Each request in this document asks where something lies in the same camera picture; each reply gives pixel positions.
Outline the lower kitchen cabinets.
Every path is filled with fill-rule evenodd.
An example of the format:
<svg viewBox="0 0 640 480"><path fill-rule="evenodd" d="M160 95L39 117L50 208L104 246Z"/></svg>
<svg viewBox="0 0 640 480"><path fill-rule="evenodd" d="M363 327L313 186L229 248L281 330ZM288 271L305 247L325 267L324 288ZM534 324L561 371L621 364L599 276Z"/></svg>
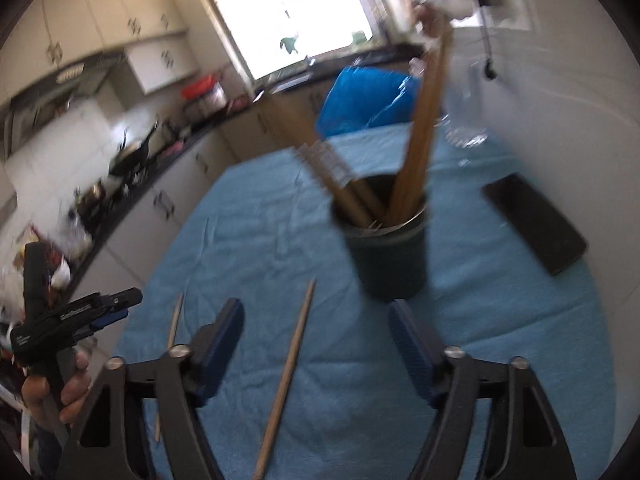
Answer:
<svg viewBox="0 0 640 480"><path fill-rule="evenodd" d="M260 92L249 106L220 110L191 126L185 138L163 145L118 179L90 224L93 245L63 298L145 284L196 206L228 168L310 143L314 135L274 110L275 105L287 106L302 122L314 122L314 114L293 98L291 89Z"/></svg>

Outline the kitchen cabinets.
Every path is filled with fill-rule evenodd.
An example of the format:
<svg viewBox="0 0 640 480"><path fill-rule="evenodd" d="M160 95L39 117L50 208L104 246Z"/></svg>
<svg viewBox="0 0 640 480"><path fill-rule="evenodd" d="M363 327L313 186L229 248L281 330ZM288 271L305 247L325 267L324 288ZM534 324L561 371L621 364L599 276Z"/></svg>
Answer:
<svg viewBox="0 0 640 480"><path fill-rule="evenodd" d="M191 126L185 138L163 145L118 179L90 224L93 245L63 298L145 284L196 206L228 168L310 143L314 135L274 110L275 105L287 106L302 122L314 122L314 114L293 98L291 89L260 92L249 106L220 110Z"/></svg>
<svg viewBox="0 0 640 480"><path fill-rule="evenodd" d="M174 0L34 0L1 48L1 94L123 48L149 94L200 70Z"/></svg>

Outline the upper kitchen cabinets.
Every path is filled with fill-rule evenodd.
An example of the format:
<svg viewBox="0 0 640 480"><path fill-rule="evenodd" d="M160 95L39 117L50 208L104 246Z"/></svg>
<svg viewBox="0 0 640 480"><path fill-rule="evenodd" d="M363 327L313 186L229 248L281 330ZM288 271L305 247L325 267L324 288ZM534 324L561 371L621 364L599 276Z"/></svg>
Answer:
<svg viewBox="0 0 640 480"><path fill-rule="evenodd" d="M123 48L149 94L200 70L174 0L34 0L1 48L1 94Z"/></svg>

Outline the kitchen window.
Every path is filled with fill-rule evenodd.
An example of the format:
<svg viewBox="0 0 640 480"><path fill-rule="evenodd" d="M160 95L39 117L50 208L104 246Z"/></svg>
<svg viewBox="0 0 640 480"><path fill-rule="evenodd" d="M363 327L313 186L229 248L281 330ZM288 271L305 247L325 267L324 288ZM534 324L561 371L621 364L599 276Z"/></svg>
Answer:
<svg viewBox="0 0 640 480"><path fill-rule="evenodd" d="M251 80L384 44L367 0L208 0Z"/></svg>

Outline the condiment bottles on counter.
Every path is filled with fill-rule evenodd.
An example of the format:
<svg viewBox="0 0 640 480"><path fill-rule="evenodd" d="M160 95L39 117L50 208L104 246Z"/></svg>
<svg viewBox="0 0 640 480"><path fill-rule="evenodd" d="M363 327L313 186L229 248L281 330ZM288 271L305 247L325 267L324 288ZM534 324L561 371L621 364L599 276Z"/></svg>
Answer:
<svg viewBox="0 0 640 480"><path fill-rule="evenodd" d="M31 301L37 310L54 310L72 278L61 249L29 223L12 250L10 261L1 267L1 321L24 321Z"/></svg>

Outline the blue terry towel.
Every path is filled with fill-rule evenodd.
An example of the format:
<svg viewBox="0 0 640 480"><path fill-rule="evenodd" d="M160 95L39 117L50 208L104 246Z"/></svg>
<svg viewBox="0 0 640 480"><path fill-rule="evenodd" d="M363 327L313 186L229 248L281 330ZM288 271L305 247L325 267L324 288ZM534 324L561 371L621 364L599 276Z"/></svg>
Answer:
<svg viewBox="0 0 640 480"><path fill-rule="evenodd" d="M523 170L498 140L436 145L427 188L428 282L410 300L446 344L477 359L524 356L558 416L576 474L608 466L615 384L608 332L585 263L549 275L484 199L484 185ZM434 413L416 394L367 296L329 199L295 153L229 168L184 224L131 311L116 352L158 358L170 320L188 342L235 297L238 348L201 421L224 475L252 475L307 289L314 300L268 470L273 479L403 479Z"/></svg>

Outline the dark cylindrical utensil holder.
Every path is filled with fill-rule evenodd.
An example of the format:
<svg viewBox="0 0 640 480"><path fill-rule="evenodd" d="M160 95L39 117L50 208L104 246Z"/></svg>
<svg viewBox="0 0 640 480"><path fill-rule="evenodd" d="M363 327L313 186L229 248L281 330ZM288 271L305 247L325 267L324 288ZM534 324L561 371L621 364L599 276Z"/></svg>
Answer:
<svg viewBox="0 0 640 480"><path fill-rule="evenodd" d="M408 221L390 228L363 229L336 203L331 220L340 230L361 288L381 301L409 299L427 282L427 194L423 193Z"/></svg>

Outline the steel pot on stove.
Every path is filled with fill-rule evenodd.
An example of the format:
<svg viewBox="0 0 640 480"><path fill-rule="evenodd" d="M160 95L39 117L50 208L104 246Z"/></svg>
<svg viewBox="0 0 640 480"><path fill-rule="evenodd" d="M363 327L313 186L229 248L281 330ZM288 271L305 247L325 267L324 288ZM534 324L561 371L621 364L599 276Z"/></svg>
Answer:
<svg viewBox="0 0 640 480"><path fill-rule="evenodd" d="M106 191L102 180L97 180L85 191L78 188L75 191L75 209L80 218L89 217L96 207L99 207L105 200Z"/></svg>

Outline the black phone on towel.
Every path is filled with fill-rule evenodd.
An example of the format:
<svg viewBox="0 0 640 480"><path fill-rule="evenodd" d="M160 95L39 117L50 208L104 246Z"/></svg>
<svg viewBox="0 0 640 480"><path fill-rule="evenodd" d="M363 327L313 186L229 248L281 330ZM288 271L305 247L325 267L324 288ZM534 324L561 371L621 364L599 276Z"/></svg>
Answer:
<svg viewBox="0 0 640 480"><path fill-rule="evenodd" d="M482 187L482 193L548 274L562 273L585 255L585 237L521 174L514 172L490 182Z"/></svg>

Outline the black wok on stove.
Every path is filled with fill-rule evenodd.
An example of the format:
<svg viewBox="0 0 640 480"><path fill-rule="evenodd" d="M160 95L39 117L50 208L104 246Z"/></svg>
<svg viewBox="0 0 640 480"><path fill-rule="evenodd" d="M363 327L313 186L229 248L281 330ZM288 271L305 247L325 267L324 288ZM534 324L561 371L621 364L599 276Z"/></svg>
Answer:
<svg viewBox="0 0 640 480"><path fill-rule="evenodd" d="M110 177L127 177L146 161L149 155L151 138L159 125L158 122L154 122L144 139L136 139L120 148L108 165L108 175Z"/></svg>

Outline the range hood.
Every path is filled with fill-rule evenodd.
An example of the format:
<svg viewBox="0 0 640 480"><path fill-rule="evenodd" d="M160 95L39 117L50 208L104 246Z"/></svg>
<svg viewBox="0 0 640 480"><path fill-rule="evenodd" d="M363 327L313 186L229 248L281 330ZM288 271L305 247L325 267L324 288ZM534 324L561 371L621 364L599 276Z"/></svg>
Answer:
<svg viewBox="0 0 640 480"><path fill-rule="evenodd" d="M36 81L1 109L1 158L7 160L76 101L92 98L125 61L124 50L93 54Z"/></svg>

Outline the clear glass pitcher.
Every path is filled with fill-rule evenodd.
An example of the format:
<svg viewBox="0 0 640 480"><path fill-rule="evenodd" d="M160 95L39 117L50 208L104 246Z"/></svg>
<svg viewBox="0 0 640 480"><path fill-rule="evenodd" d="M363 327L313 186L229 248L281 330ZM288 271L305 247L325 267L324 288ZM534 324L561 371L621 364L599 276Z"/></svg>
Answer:
<svg viewBox="0 0 640 480"><path fill-rule="evenodd" d="M483 65L454 55L444 94L446 140L455 148L476 148L487 139L483 106Z"/></svg>

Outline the rice cooker with red lid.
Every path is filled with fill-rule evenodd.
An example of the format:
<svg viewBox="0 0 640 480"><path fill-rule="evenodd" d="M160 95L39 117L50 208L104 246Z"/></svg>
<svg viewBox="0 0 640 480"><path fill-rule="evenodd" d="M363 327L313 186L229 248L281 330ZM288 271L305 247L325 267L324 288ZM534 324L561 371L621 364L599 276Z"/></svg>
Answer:
<svg viewBox="0 0 640 480"><path fill-rule="evenodd" d="M181 89L184 101L183 114L191 122L198 122L213 116L220 110L225 110L229 100L219 79L214 74L209 74L188 84Z"/></svg>

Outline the blue plastic bag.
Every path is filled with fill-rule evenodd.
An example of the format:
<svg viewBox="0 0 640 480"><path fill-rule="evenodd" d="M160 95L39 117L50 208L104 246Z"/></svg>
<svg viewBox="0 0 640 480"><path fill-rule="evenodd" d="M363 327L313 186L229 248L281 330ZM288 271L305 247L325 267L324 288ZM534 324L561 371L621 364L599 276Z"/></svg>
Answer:
<svg viewBox="0 0 640 480"><path fill-rule="evenodd" d="M420 78L375 67L346 67L314 126L322 138L412 121Z"/></svg>

